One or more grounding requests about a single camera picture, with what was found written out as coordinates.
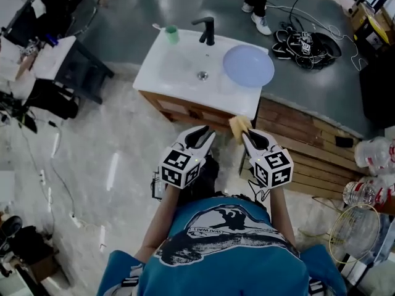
black faucet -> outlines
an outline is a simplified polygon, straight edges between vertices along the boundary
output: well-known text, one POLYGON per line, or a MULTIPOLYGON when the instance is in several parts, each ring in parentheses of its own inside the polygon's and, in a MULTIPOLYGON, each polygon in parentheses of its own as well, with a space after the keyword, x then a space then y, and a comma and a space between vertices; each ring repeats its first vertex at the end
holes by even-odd
POLYGON ((206 29, 204 30, 202 36, 199 39, 200 43, 206 42, 207 45, 214 45, 214 18, 213 17, 204 17, 199 20, 192 21, 193 25, 203 23, 206 25, 206 29))

blue plate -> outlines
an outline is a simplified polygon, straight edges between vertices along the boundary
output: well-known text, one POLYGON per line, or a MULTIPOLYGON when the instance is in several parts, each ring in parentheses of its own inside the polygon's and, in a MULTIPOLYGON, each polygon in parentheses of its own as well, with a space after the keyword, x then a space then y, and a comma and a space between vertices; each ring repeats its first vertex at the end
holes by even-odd
POLYGON ((257 88, 272 80, 274 64, 264 51, 250 45, 235 46, 223 56, 226 74, 240 86, 257 88))

sink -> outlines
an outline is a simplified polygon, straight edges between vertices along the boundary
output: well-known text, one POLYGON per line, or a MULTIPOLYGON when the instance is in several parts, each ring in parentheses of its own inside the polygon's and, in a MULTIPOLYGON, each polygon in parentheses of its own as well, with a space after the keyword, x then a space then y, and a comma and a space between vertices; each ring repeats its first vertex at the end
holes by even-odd
MULTIPOLYGON (((222 65, 229 49, 250 44, 215 35, 215 44, 208 46, 199 42, 201 34, 179 30, 180 42, 171 45, 161 31, 133 87, 253 119, 262 88, 239 86, 229 79, 222 65)), ((255 47, 268 53, 265 48, 255 47)))

white sneaker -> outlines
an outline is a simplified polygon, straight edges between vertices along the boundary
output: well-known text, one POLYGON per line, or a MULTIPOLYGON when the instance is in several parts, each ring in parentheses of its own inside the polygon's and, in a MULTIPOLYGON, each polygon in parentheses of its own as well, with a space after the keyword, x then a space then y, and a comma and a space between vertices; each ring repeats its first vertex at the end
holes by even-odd
POLYGON ((267 25, 266 17, 258 17, 253 13, 251 15, 251 20, 256 24, 257 30, 263 35, 272 34, 272 31, 270 31, 269 26, 267 25))
POLYGON ((254 10, 254 7, 250 6, 248 3, 243 3, 241 10, 243 10, 245 13, 251 13, 252 10, 254 10))

sponge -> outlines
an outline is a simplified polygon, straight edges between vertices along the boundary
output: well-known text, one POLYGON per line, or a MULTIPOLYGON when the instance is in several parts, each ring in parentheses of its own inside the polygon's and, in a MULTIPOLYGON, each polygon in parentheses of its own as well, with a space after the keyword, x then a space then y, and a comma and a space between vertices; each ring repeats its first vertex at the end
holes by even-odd
POLYGON ((229 125, 232 130, 232 133, 236 139, 236 142, 241 145, 243 143, 243 139, 241 138, 241 133, 248 133, 248 129, 252 128, 251 122, 248 117, 238 115, 232 117, 229 120, 229 125))

